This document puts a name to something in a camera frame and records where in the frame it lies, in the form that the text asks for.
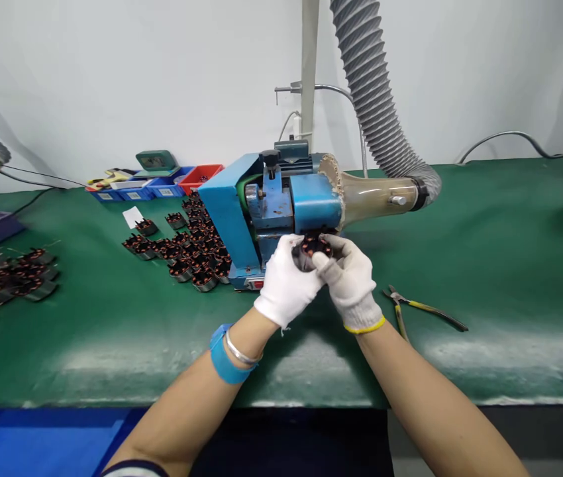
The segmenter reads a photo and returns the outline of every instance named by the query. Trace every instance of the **black cable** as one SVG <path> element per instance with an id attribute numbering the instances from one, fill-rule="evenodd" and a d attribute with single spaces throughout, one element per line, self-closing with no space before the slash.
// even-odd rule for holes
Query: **black cable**
<path id="1" fill-rule="evenodd" d="M 9 177 L 11 179 L 18 180 L 19 182 L 24 182 L 26 184 L 34 184 L 35 186 L 37 186 L 37 185 L 41 186 L 42 185 L 42 186 L 45 186 L 45 187 L 52 187 L 52 189 L 67 190 L 64 187 L 57 187 L 56 185 L 50 186 L 50 184 L 44 184 L 42 182 L 34 182 L 34 181 L 28 181 L 27 179 L 21 179 L 21 178 L 18 178 L 16 176 L 13 176 L 12 174 L 8 174 L 6 171 L 2 171 L 1 169 L 0 169 L 0 174 L 2 176 L 6 176 L 6 177 Z"/>
<path id="2" fill-rule="evenodd" d="M 563 153 L 561 154 L 549 154 L 547 153 L 542 146 L 540 145 L 539 142 L 537 142 L 533 137 L 531 137 L 529 134 L 527 133 L 523 133 L 522 131 L 504 131 L 504 132 L 497 132 L 495 134 L 492 134 L 491 136 L 485 137 L 484 139 L 479 140 L 477 143 L 475 143 L 472 147 L 470 147 L 468 149 L 467 152 L 465 152 L 465 154 L 463 154 L 463 156 L 458 160 L 457 164 L 459 166 L 463 165 L 465 162 L 465 159 L 467 159 L 467 156 L 469 156 L 469 154 L 472 153 L 472 151 L 474 149 L 476 149 L 479 145 L 493 139 L 493 138 L 497 138 L 498 136 L 506 136 L 508 134 L 512 134 L 514 136 L 520 136 L 521 138 L 526 139 L 527 141 L 529 141 L 531 143 L 531 146 L 533 146 L 533 148 L 535 149 L 535 151 L 540 154 L 543 158 L 546 159 L 557 159 L 557 158 L 561 158 L 563 157 Z"/>
<path id="3" fill-rule="evenodd" d="M 73 184 L 77 184 L 81 187 L 87 187 L 85 184 L 81 184 L 80 182 L 76 182 L 76 181 L 73 181 L 73 180 L 70 180 L 70 179 L 60 178 L 60 177 L 57 177 L 57 176 L 51 176 L 50 174 L 43 174 L 42 172 L 28 171 L 27 169 L 19 169 L 19 168 L 13 167 L 13 166 L 6 166 L 5 164 L 1 164 L 1 163 L 0 163 L 0 167 L 8 168 L 8 169 L 14 169 L 14 170 L 20 170 L 21 172 L 27 172 L 28 174 L 37 174 L 39 176 L 45 176 L 45 177 L 49 177 L 49 178 L 52 178 L 52 179 L 64 180 L 65 182 L 72 182 Z M 30 182 L 30 181 L 26 181 L 25 179 L 18 179 L 14 176 L 10 176 L 9 174 L 7 174 L 5 172 L 1 172 L 1 171 L 0 171 L 0 174 L 3 174 L 4 176 L 7 176 L 7 177 L 15 179 L 15 180 L 20 180 L 21 182 L 26 182 L 28 184 L 37 184 L 37 185 L 40 185 L 40 186 L 41 185 L 42 186 L 49 186 L 49 184 L 41 184 L 40 182 Z"/>
<path id="4" fill-rule="evenodd" d="M 73 184 L 77 184 L 81 187 L 87 187 L 85 184 L 81 184 L 80 182 L 76 182 L 76 181 L 73 181 L 73 180 L 70 180 L 70 179 L 64 179 L 64 178 L 60 178 L 60 177 L 56 177 L 56 176 L 51 176 L 50 174 L 43 174 L 42 172 L 28 171 L 28 170 L 25 170 L 25 169 L 19 169 L 19 168 L 12 167 L 12 166 L 6 166 L 5 164 L 2 165 L 2 167 L 7 167 L 8 169 L 20 170 L 21 172 L 27 172 L 29 174 L 38 174 L 39 176 L 46 176 L 46 177 L 49 177 L 49 178 L 52 178 L 52 179 L 64 180 L 65 182 L 72 182 Z"/>
<path id="5" fill-rule="evenodd" d="M 60 189 L 58 187 L 50 187 L 49 189 L 43 189 L 42 191 L 40 191 L 38 194 L 36 194 L 32 200 L 30 200 L 27 204 L 25 205 L 21 205 L 21 207 L 19 207 L 17 210 L 15 210 L 14 212 L 12 212 L 13 215 L 18 214 L 19 212 L 21 212 L 23 209 L 25 209 L 26 207 L 29 207 L 30 205 L 32 205 L 34 202 L 36 202 L 36 200 L 43 194 L 45 194 L 46 192 L 49 192 L 51 190 L 54 189 L 59 189 L 59 190 L 65 190 L 65 189 Z"/>

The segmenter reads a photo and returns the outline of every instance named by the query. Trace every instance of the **white paper label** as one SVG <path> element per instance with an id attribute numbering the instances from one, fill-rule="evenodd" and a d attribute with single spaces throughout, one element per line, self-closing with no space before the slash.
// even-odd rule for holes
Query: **white paper label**
<path id="1" fill-rule="evenodd" d="M 127 222 L 127 225 L 130 229 L 136 227 L 136 222 L 142 222 L 144 220 L 144 217 L 138 210 L 138 207 L 132 207 L 131 209 L 123 212 L 123 217 L 125 218 L 125 222 Z"/>

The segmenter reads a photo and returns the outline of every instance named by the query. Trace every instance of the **black knob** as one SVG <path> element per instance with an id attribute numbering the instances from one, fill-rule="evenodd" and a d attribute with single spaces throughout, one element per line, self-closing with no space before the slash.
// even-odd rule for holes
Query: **black knob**
<path id="1" fill-rule="evenodd" d="M 267 149 L 260 152 L 260 159 L 264 162 L 266 169 L 268 169 L 268 177 L 275 178 L 275 167 L 279 164 L 282 158 L 282 152 L 278 149 Z"/>
<path id="2" fill-rule="evenodd" d="M 260 158 L 264 161 L 267 168 L 271 168 L 277 166 L 282 158 L 282 153 L 277 149 L 267 149 L 260 152 Z"/>

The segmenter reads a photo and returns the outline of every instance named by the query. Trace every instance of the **white pole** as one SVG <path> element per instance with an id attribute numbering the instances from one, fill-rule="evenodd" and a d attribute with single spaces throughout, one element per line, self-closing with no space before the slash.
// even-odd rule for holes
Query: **white pole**
<path id="1" fill-rule="evenodd" d="M 301 4 L 301 133 L 313 132 L 315 108 L 315 70 L 317 69 L 317 29 L 319 27 L 319 0 L 303 0 Z M 313 135 L 308 140 L 312 151 Z"/>

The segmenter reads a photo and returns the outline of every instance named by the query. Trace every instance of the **green timer device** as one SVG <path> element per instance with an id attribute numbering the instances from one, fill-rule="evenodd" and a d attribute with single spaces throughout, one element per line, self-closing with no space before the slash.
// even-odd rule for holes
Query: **green timer device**
<path id="1" fill-rule="evenodd" d="M 142 151 L 136 154 L 136 159 L 143 170 L 135 174 L 135 178 L 169 177 L 180 169 L 176 159 L 166 149 Z"/>

